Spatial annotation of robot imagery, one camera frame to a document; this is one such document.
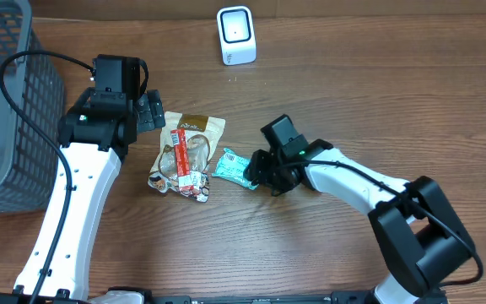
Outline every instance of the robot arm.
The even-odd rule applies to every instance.
[[[39,54],[65,58],[44,51],[22,52],[14,57]],[[141,85],[140,67],[145,72]],[[16,279],[13,294],[0,294],[0,303],[26,300],[44,303],[54,298],[79,303],[87,299],[89,261],[100,216],[106,196],[128,153],[128,145],[136,141],[138,131],[146,132],[165,125],[158,92],[151,90],[145,94],[148,70],[144,61],[135,57],[99,55],[90,71],[94,75],[95,87],[87,88],[81,94],[58,125],[60,151],[70,166],[73,184],[68,185],[60,160],[54,190],[33,252]],[[52,240],[57,240],[55,235],[69,189],[72,189],[70,203],[64,217],[67,220],[52,256],[49,249]],[[50,265],[46,272],[43,270],[45,263]],[[39,298],[35,298],[34,290],[39,286]],[[125,303],[143,302],[143,296],[136,292],[115,292],[102,298],[102,302],[111,302],[111,297]]]
[[[89,261],[100,216],[122,163],[113,149],[99,151],[96,144],[72,143],[68,148],[63,148],[62,152],[71,166],[76,189],[71,196],[67,221],[40,295],[68,293],[67,296],[71,299],[86,300],[89,294]],[[60,162],[39,237],[14,284],[15,290],[26,295],[33,292],[39,279],[39,270],[46,260],[61,216],[67,184],[64,172]]]
[[[384,176],[350,160],[328,142],[318,139],[309,144],[286,115],[261,131],[271,149],[253,154],[245,171],[247,179],[270,187],[273,195],[303,183],[342,199],[369,217],[391,271],[374,289],[372,301],[414,303],[475,257],[472,239],[445,194],[430,178],[422,176],[408,182]],[[429,218],[429,224],[414,235],[409,224],[424,217]],[[478,267],[480,277],[483,268],[480,263]]]

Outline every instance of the white device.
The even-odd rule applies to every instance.
[[[257,59],[257,40],[248,7],[235,6],[219,10],[217,26],[224,64],[243,64]]]

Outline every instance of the red snack wrapper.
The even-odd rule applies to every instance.
[[[192,190],[194,186],[191,178],[191,167],[189,166],[188,155],[186,153],[185,130],[172,130],[170,131],[170,135],[172,137],[172,143],[174,144],[179,190]]]

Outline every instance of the printed label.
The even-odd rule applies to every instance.
[[[179,144],[179,136],[177,135],[177,133],[172,133],[171,137],[172,143],[174,143],[174,146],[177,146]]]
[[[200,182],[202,181],[202,173],[198,171],[191,171],[191,181],[195,189],[200,188]]]
[[[177,123],[177,128],[190,131],[204,132],[208,125],[209,117],[202,115],[183,114]]]
[[[225,154],[224,158],[229,161],[235,161],[235,155]]]
[[[192,190],[191,175],[177,177],[178,187],[180,190]]]

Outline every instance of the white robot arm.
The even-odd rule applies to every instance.
[[[76,189],[73,190],[67,220],[40,295],[55,296],[60,291],[68,292],[71,299],[86,300],[89,294],[91,250],[106,196],[122,163],[113,149],[99,151],[96,144],[72,143],[61,151],[71,166]],[[66,185],[65,171],[60,161],[39,237],[24,270],[16,279],[15,290],[27,295],[33,293],[61,216]]]
[[[245,177],[270,187],[272,195],[300,183],[330,193],[369,217],[391,274],[373,291],[373,303],[412,304],[443,285],[464,285],[483,276],[483,264],[464,225],[438,184],[426,176],[414,182],[384,176],[344,156],[318,139],[309,144],[288,116],[261,129],[269,151],[252,155]],[[416,219],[429,219],[413,234]],[[478,275],[470,280],[441,281],[474,257]]]

